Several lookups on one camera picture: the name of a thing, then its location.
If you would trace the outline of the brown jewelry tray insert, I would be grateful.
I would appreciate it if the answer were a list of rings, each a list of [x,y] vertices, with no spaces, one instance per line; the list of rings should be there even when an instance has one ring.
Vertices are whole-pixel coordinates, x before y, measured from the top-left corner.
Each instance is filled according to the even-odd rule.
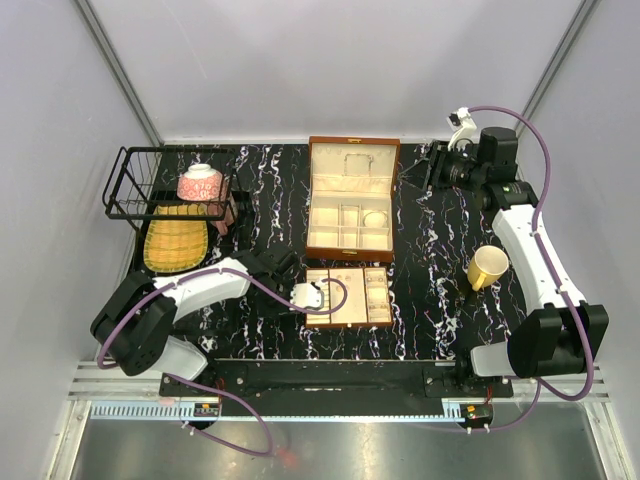
[[[385,267],[348,267],[306,271],[306,282],[313,283],[324,295],[318,310],[335,308],[344,298],[343,290],[325,278],[341,281],[347,290],[343,307],[330,315],[306,315],[307,328],[385,327],[393,324],[389,282]]]

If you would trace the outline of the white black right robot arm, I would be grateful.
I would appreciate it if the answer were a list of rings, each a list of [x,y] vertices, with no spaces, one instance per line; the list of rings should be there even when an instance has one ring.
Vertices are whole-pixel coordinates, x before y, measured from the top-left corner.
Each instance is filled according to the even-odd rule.
[[[487,127],[477,142],[455,136],[433,141],[425,159],[406,176],[426,190],[458,188],[474,194],[491,219],[500,251],[513,266],[527,316],[501,343],[477,346],[454,371],[466,396],[486,389],[490,377],[588,374],[609,324],[601,305],[591,305],[561,264],[543,225],[533,187],[516,178],[514,130]]]

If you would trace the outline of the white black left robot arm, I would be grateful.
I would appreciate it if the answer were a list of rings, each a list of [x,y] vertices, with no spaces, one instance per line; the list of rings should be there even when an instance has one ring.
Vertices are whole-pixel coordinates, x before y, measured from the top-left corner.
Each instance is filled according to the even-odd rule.
[[[216,372],[195,345],[174,337],[174,324],[204,307],[245,296],[253,281],[277,293],[295,264],[293,251],[278,246],[234,252],[209,267],[169,277],[128,274],[90,327],[101,344],[98,367],[119,368],[129,377],[148,370],[174,374],[193,395],[208,394]]]

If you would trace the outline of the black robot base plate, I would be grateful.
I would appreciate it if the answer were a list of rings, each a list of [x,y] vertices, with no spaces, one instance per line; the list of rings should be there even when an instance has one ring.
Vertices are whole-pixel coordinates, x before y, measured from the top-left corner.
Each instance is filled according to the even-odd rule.
[[[447,361],[219,359],[196,381],[271,417],[444,417],[454,414],[445,400],[513,396],[509,381]]]

